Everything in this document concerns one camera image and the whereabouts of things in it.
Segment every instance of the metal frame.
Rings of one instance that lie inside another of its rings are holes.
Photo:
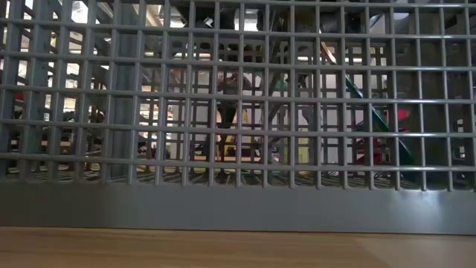
[[[82,2],[85,24],[71,20],[67,0],[36,0],[32,9],[10,1],[0,18],[0,225],[476,235],[476,4]],[[190,5],[187,28],[171,25],[177,4]],[[203,6],[214,7],[212,28],[195,20]],[[224,7],[237,10],[236,30],[220,28]],[[0,14],[5,8],[0,1]],[[249,9],[263,11],[264,31],[245,28],[255,20]],[[300,31],[303,9],[315,14],[315,33]],[[361,32],[346,32],[349,12],[360,15]],[[404,23],[393,19],[399,13]],[[322,33],[329,16],[338,30]],[[28,62],[23,79],[20,61]],[[78,74],[67,73],[69,64]],[[66,98],[74,99],[72,121],[63,119]],[[224,103],[236,106],[231,128],[217,123]],[[400,109],[411,116],[399,120]],[[377,139],[390,158],[383,165]],[[236,155],[227,158],[225,145]]]

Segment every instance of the wire cage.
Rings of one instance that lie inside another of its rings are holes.
[[[476,234],[475,15],[2,0],[0,224]]]

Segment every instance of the wooden table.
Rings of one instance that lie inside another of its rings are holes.
[[[0,267],[476,267],[476,237],[0,228]]]

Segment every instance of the floor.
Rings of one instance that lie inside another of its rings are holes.
[[[0,228],[0,267],[475,267],[476,237]]]

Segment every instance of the wooden surface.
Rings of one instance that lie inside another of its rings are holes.
[[[0,228],[0,267],[476,267],[476,237]]]

